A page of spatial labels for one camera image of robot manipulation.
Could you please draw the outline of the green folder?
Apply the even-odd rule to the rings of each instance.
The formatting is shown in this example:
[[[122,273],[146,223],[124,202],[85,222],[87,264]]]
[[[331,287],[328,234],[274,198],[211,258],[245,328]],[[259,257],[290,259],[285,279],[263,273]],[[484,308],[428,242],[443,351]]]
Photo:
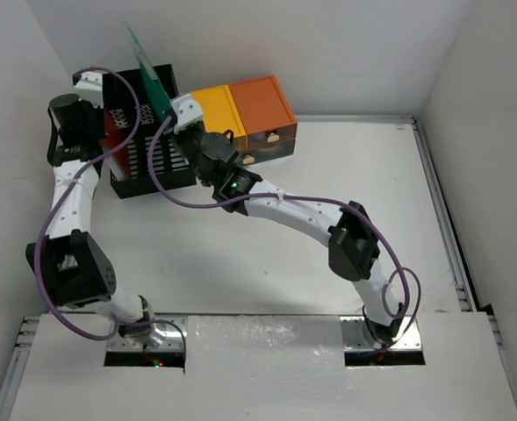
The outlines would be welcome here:
[[[141,46],[136,34],[129,23],[124,20],[124,25],[128,32],[128,38],[133,47],[133,52],[139,64],[141,79],[147,94],[148,101],[154,109],[156,116],[162,122],[165,118],[170,118],[170,123],[174,122],[174,114],[171,108],[169,96],[162,86],[160,77],[156,73],[147,54]]]

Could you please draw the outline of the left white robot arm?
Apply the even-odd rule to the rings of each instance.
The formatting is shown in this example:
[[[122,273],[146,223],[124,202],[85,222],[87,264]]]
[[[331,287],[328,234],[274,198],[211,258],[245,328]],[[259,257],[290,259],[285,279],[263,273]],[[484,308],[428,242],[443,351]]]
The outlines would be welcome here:
[[[94,311],[111,320],[120,337],[145,345],[154,329],[147,300],[118,286],[113,265],[90,233],[103,165],[104,113],[77,94],[55,97],[47,112],[54,198],[38,241],[25,250],[41,278],[40,292],[51,309]]]

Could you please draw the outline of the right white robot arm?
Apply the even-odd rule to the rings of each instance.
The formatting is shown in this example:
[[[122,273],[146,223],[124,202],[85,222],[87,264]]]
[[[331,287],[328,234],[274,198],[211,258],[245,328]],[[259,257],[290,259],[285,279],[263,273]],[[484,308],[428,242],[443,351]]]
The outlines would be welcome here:
[[[201,124],[172,135],[171,142],[200,183],[213,189],[212,198],[223,210],[279,223],[326,247],[329,268],[352,282],[363,301],[368,333],[378,344],[390,345],[399,332],[404,304],[386,292],[377,238],[363,222],[367,214],[359,203],[343,208],[292,200],[242,166],[230,135],[207,132]]]

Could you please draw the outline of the orange yellow drawer cabinet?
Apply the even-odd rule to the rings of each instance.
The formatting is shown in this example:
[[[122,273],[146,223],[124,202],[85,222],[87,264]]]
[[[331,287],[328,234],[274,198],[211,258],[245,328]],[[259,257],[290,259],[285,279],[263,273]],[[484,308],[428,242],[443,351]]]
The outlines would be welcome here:
[[[294,153],[298,122],[275,76],[191,94],[202,107],[207,131],[233,132],[233,146],[243,164],[272,161]]]

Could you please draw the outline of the black mesh file organizer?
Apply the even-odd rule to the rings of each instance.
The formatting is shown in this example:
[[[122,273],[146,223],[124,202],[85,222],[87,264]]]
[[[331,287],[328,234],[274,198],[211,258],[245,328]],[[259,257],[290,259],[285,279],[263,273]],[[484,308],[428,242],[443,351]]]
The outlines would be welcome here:
[[[140,113],[140,125],[133,139],[126,146],[132,178],[119,182],[110,170],[111,187],[119,198],[126,199],[157,191],[148,172],[147,153],[161,121],[148,101],[140,70],[124,70],[120,74],[135,90],[140,103],[140,108],[137,110],[125,84],[112,75],[103,76],[104,110],[111,113],[117,125],[121,125],[124,131],[128,131],[127,135],[133,129],[136,113]],[[196,183],[195,175],[188,164],[165,136],[161,137],[154,146],[153,163],[159,182],[167,190],[189,187]]]

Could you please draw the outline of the red folder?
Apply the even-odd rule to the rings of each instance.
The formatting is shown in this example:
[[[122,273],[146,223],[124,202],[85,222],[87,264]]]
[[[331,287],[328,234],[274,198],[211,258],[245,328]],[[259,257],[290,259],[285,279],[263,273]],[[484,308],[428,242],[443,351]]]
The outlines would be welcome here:
[[[105,138],[100,141],[100,144],[105,153],[123,143],[128,134],[128,131],[124,131],[121,125],[116,124],[108,110],[104,111],[104,131]],[[117,181],[121,182],[132,178],[126,146],[109,156],[106,163]]]

